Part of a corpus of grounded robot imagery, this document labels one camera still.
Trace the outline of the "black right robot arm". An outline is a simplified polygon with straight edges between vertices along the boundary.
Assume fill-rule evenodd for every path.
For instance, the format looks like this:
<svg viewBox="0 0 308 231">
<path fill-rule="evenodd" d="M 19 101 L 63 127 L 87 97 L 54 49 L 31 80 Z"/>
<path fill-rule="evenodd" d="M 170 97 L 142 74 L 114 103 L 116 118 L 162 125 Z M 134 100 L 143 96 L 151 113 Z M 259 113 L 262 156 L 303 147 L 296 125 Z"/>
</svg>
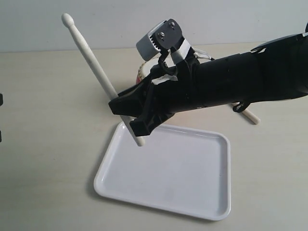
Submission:
<svg viewBox="0 0 308 231">
<path fill-rule="evenodd" d="M 175 113 L 233 104 L 283 101 L 308 94 L 308 35 L 261 44 L 249 52 L 200 63 L 179 24 L 169 19 L 137 42 L 141 57 L 159 55 L 148 76 L 109 102 L 113 114 L 131 116 L 135 136 L 147 136 Z"/>
</svg>

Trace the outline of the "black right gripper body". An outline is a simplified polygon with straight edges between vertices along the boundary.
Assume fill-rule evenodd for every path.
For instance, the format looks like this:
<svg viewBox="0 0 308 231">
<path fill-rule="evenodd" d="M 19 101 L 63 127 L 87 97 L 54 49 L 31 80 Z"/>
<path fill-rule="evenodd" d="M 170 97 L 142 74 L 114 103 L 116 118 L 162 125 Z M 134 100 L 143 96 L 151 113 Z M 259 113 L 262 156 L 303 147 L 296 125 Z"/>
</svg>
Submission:
<svg viewBox="0 0 308 231">
<path fill-rule="evenodd" d="M 167 60 L 163 66 L 158 64 L 151 68 L 150 74 L 142 81 L 147 84 L 146 108 L 176 114 L 195 110 L 200 107 L 200 97 L 194 79 L 198 60 L 182 61 L 173 64 Z"/>
</svg>

